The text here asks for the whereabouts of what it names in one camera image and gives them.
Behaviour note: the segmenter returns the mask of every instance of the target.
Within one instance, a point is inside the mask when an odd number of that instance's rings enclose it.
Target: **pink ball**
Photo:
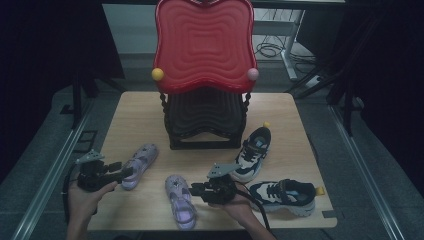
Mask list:
[[[247,71],[247,78],[252,81],[256,81],[259,77],[259,71],[256,68],[251,68]]]

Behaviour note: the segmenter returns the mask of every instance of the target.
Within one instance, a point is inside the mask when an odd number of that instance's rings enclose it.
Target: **black and white sneaker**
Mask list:
[[[312,183],[284,179],[279,182],[259,182],[248,186],[250,195],[258,200],[265,212],[288,209],[296,216],[307,217],[315,209],[316,190]]]
[[[256,129],[247,140],[244,140],[243,148],[236,157],[236,164],[241,167],[231,173],[234,180],[246,183],[258,175],[271,145],[271,131],[267,125],[265,123],[264,127]]]

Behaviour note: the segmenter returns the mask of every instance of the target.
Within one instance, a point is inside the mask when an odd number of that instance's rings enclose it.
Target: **lavender sneaker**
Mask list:
[[[191,204],[186,180],[180,175],[171,175],[165,181],[165,189],[178,228],[193,229],[196,224],[196,209]]]
[[[122,180],[122,188],[128,191],[134,189],[138,182],[140,182],[141,175],[143,175],[150,164],[156,159],[158,153],[155,144],[148,143],[141,146],[134,153],[134,156],[123,166],[123,169],[132,167],[133,174]]]

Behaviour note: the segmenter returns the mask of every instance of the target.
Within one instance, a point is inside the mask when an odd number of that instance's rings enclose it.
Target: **human hand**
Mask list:
[[[238,190],[248,193],[243,185],[236,183],[236,186]],[[256,218],[250,207],[250,200],[240,194],[236,194],[233,200],[224,205],[209,204],[209,206],[224,210],[230,217],[235,219],[242,226],[245,225],[245,221],[248,221],[252,217]]]
[[[113,191],[117,185],[118,183],[115,181],[105,185],[97,192],[87,192],[79,188],[76,181],[73,182],[68,191],[70,222],[88,226],[99,201],[106,193]]]

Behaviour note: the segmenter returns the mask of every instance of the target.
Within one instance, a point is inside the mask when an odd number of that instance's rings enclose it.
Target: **sneaker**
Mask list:
[[[310,216],[315,209],[315,187],[312,183],[300,183],[284,179],[279,182],[259,182],[248,187],[250,195],[259,201],[265,212],[281,208],[296,216]]]
[[[236,157],[236,164],[241,167],[231,173],[233,179],[242,183],[252,181],[258,175],[270,145],[271,131],[267,127],[260,127],[250,134]]]
[[[155,144],[144,144],[134,153],[134,156],[128,160],[123,166],[125,168],[133,168],[133,174],[129,177],[122,179],[121,186],[125,190],[134,189],[140,181],[141,175],[152,164],[158,156],[158,149]]]

